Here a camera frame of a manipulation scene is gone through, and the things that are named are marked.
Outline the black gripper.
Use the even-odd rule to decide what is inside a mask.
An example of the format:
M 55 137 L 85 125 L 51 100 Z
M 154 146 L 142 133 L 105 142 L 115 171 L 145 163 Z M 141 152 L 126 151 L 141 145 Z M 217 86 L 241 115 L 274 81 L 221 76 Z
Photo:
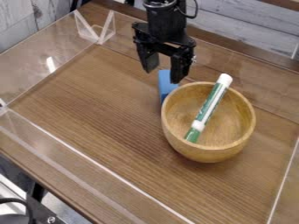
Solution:
M 133 24 L 135 45 L 145 71 L 150 74 L 159 66 L 159 53 L 171 58 L 171 83 L 178 84 L 189 75 L 193 65 L 195 42 L 187 35 L 185 1 L 143 1 L 147 22 Z

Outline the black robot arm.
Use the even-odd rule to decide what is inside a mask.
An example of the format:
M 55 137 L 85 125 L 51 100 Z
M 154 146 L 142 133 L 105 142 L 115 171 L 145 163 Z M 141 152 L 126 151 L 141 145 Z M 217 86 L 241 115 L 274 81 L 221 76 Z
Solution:
M 133 23 L 134 42 L 143 69 L 150 74 L 161 65 L 159 54 L 171 59 L 171 83 L 178 84 L 189 75 L 194 62 L 197 42 L 187 34 L 187 19 L 195 19 L 195 12 L 187 14 L 186 0 L 145 0 L 146 23 Z

